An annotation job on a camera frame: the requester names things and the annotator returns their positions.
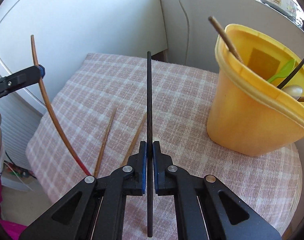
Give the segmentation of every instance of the checkered tablecloth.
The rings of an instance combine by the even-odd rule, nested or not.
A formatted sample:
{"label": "checkered tablecloth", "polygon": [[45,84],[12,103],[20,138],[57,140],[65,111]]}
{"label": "checkered tablecloth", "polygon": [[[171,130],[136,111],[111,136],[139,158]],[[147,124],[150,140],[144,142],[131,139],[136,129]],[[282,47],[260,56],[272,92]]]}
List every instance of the checkered tablecloth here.
{"label": "checkered tablecloth", "polygon": [[[112,110],[117,112],[99,177],[118,168],[146,112],[146,59],[90,53],[53,100],[54,111],[78,156],[93,173]],[[294,144],[249,157],[211,141],[206,121],[217,74],[152,62],[153,136],[173,163],[192,175],[217,176],[281,234],[297,207],[302,169]],[[140,140],[146,140],[146,124]],[[48,113],[30,140],[26,154],[54,203],[84,178]],[[129,196],[124,239],[147,239],[144,197]],[[154,238],[177,239],[173,197],[154,196]]]}

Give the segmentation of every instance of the green plastic spoon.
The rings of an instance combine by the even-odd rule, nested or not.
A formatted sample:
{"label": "green plastic spoon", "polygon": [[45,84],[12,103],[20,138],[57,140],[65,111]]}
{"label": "green plastic spoon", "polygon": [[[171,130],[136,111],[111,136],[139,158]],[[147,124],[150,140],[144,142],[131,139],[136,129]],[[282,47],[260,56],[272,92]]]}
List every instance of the green plastic spoon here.
{"label": "green plastic spoon", "polygon": [[291,59],[285,63],[285,65],[281,68],[281,70],[275,75],[271,76],[267,82],[272,83],[277,78],[286,78],[293,70],[295,65],[295,59]]}

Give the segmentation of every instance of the triangular cutout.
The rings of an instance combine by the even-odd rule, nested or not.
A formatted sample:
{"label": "triangular cutout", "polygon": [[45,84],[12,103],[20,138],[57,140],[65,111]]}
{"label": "triangular cutout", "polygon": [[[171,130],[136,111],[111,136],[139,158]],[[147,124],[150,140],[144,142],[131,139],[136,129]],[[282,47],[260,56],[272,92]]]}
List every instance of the triangular cutout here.
{"label": "triangular cutout", "polygon": [[77,192],[52,215],[52,219],[67,226],[73,217],[73,214],[77,205],[79,204],[81,196],[82,192]]}
{"label": "triangular cutout", "polygon": [[232,225],[237,225],[238,223],[249,219],[249,214],[235,203],[224,191],[220,191],[218,195]]}

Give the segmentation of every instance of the silver screw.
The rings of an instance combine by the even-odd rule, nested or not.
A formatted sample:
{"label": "silver screw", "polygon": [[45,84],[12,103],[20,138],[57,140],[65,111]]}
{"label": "silver screw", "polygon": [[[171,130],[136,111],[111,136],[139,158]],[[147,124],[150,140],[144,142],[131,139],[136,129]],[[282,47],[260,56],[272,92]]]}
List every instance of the silver screw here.
{"label": "silver screw", "polygon": [[95,178],[93,176],[87,176],[85,177],[84,181],[86,183],[92,183],[95,180]]}
{"label": "silver screw", "polygon": [[124,166],[123,169],[122,169],[124,172],[130,172],[132,171],[132,167],[131,166]]}
{"label": "silver screw", "polygon": [[168,171],[170,171],[170,172],[176,172],[176,171],[177,171],[177,166],[175,166],[175,165],[170,165],[167,169],[168,169]]}
{"label": "silver screw", "polygon": [[216,181],[216,178],[213,175],[207,175],[205,179],[207,182],[210,182],[210,183],[213,183]]}

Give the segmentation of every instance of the yellow plastic container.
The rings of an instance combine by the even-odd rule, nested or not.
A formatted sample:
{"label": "yellow plastic container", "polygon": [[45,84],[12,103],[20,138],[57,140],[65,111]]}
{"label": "yellow plastic container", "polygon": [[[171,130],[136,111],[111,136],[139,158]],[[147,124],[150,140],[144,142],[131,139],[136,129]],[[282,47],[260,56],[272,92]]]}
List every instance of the yellow plastic container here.
{"label": "yellow plastic container", "polygon": [[[220,66],[207,133],[216,143],[246,155],[262,155],[304,137],[304,103],[276,88],[284,79],[266,82],[297,55],[271,37],[231,24],[225,28],[244,64],[219,36],[215,57]],[[304,66],[288,85],[303,88]]]}

